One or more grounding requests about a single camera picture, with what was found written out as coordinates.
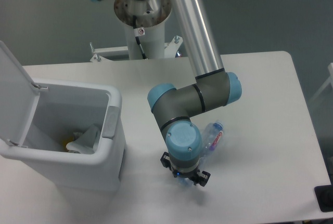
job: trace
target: metal mount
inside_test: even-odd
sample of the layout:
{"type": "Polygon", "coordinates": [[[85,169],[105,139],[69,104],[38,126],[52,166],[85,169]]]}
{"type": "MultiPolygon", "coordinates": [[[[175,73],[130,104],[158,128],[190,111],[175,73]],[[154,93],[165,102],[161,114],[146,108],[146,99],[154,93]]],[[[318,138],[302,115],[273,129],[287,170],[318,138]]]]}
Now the metal mount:
{"type": "MultiPolygon", "coordinates": [[[[178,50],[182,43],[183,38],[178,35],[173,37],[173,39],[169,43],[165,43],[164,58],[181,57],[182,54],[178,50]]],[[[93,43],[90,42],[90,48],[93,54],[93,57],[90,59],[91,62],[110,61],[110,59],[103,58],[101,55],[105,57],[114,57],[129,54],[129,49],[127,46],[95,49],[93,47],[93,43]]]]}
{"type": "Polygon", "coordinates": [[[315,94],[309,99],[308,105],[311,112],[315,111],[318,106],[324,101],[325,96],[332,91],[333,88],[333,63],[329,64],[328,71],[330,77],[319,87],[315,94]]]}
{"type": "Polygon", "coordinates": [[[171,166],[171,162],[170,162],[170,157],[169,154],[167,152],[163,153],[163,156],[161,157],[161,163],[163,165],[164,168],[168,168],[172,174],[173,177],[182,177],[182,178],[188,178],[191,181],[193,181],[193,184],[199,184],[200,186],[205,186],[210,178],[210,173],[206,172],[206,171],[202,171],[200,172],[200,170],[198,168],[196,168],[195,170],[193,170],[191,173],[181,173],[178,170],[174,169],[171,166]]]}

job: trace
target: robotic arm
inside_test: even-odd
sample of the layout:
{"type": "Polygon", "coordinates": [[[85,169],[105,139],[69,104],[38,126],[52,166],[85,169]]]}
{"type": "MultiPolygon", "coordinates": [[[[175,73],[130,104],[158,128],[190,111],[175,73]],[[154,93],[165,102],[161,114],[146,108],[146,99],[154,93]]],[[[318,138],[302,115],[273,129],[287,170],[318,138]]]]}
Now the robotic arm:
{"type": "MultiPolygon", "coordinates": [[[[152,27],[170,13],[168,9],[163,10],[168,0],[154,0],[165,1],[166,4],[152,3],[151,0],[123,1],[131,1],[132,8],[135,8],[124,13],[124,18],[129,19],[127,24],[132,22],[133,27],[152,27]],[[147,5],[155,6],[154,10],[146,10],[147,5]],[[156,16],[153,19],[147,16],[151,11],[159,21],[156,21],[156,16]]],[[[206,13],[201,7],[202,1],[170,1],[181,27],[196,83],[181,89],[172,84],[157,85],[149,92],[148,102],[168,148],[168,153],[165,152],[161,158],[163,166],[169,168],[174,177],[189,178],[194,184],[205,186],[210,174],[198,169],[202,140],[199,129],[190,118],[238,100],[241,84],[234,73],[225,72],[206,13]]],[[[155,49],[156,44],[145,46],[145,50],[155,49]]]]}

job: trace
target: white trash can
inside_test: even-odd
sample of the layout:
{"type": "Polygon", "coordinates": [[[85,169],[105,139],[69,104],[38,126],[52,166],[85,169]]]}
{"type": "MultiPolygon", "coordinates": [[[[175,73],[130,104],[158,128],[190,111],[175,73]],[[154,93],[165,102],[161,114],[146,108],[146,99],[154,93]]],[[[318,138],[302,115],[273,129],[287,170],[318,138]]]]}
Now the white trash can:
{"type": "Polygon", "coordinates": [[[57,185],[116,190],[126,147],[121,95],[112,87],[31,79],[0,42],[0,155],[21,160],[57,185]],[[69,153],[64,140],[100,129],[93,154],[69,153]]]}

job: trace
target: white table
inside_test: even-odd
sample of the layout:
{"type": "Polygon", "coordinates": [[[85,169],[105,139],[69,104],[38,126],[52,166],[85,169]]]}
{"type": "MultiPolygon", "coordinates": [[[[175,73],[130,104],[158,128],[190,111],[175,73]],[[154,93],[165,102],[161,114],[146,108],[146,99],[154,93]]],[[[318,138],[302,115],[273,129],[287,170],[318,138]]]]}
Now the white table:
{"type": "Polygon", "coordinates": [[[162,167],[166,146],[147,102],[159,83],[194,83],[187,58],[25,67],[34,77],[110,84],[123,96],[127,140],[115,194],[57,187],[20,161],[0,157],[0,223],[269,223],[333,217],[314,187],[329,184],[298,78],[286,52],[223,56],[241,99],[193,117],[220,119],[223,143],[208,184],[184,187],[162,167]]]}

